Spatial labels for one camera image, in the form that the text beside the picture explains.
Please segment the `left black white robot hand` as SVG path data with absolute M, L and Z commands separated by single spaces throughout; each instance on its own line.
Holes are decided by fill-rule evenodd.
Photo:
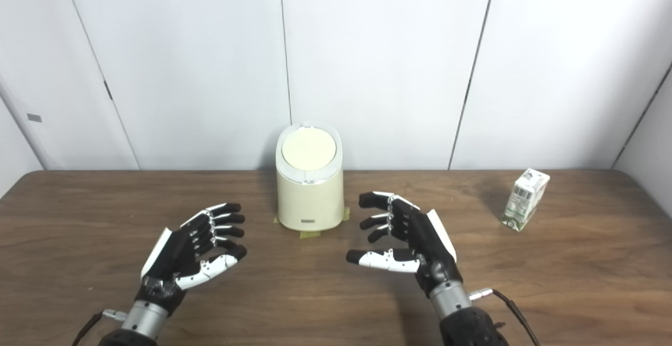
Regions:
M 221 203 L 207 207 L 176 230 L 165 228 L 141 270 L 136 300 L 148 301 L 170 317 L 187 291 L 237 265 L 247 249 L 232 238 L 242 238 L 242 205 Z

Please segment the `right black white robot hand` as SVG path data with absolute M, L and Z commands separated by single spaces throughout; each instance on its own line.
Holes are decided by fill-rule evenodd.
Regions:
M 380 191 L 360 194 L 359 207 L 383 211 L 360 222 L 360 229 L 372 230 L 367 237 L 369 243 L 391 236 L 406 243 L 406 248 L 351 249 L 346 253 L 347 262 L 414 274 L 426 296 L 449 282 L 464 282 L 457 266 L 455 248 L 435 210 L 423 212 L 400 195 Z

